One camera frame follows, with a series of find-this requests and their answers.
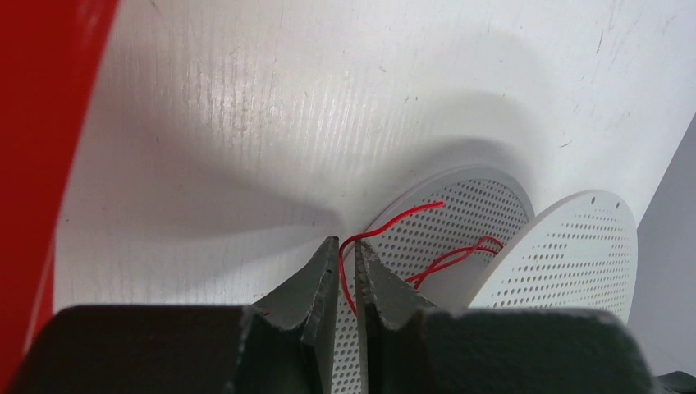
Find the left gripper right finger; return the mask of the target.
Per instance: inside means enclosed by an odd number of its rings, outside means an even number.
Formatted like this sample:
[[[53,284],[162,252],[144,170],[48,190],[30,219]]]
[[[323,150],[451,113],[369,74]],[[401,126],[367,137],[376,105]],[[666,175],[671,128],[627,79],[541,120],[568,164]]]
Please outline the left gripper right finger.
[[[422,312],[434,306],[355,242],[355,302],[363,393],[423,393],[429,381]]]

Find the red two-compartment bin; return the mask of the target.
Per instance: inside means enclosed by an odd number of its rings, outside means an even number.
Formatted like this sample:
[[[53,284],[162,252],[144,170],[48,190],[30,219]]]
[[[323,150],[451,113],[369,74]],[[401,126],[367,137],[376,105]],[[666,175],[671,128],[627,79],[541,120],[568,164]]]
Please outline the red two-compartment bin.
[[[1,378],[48,316],[54,233],[118,4],[1,4]]]

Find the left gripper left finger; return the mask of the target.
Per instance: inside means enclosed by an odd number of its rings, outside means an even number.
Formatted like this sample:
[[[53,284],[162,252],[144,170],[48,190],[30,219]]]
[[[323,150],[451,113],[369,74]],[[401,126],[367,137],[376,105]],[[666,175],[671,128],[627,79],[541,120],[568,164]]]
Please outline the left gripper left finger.
[[[338,249],[327,237],[308,263],[254,303],[253,393],[329,393],[338,298]]]

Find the white translucent cable spool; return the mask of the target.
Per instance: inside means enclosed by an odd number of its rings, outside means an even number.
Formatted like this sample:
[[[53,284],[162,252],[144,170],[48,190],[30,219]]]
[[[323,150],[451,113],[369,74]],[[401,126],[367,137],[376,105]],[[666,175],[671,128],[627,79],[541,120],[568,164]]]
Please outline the white translucent cable spool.
[[[400,197],[357,241],[434,304],[422,312],[423,393],[649,393],[626,329],[637,226],[611,192],[567,196],[535,213],[493,168],[435,176]],[[355,256],[344,281],[334,392],[363,393]]]

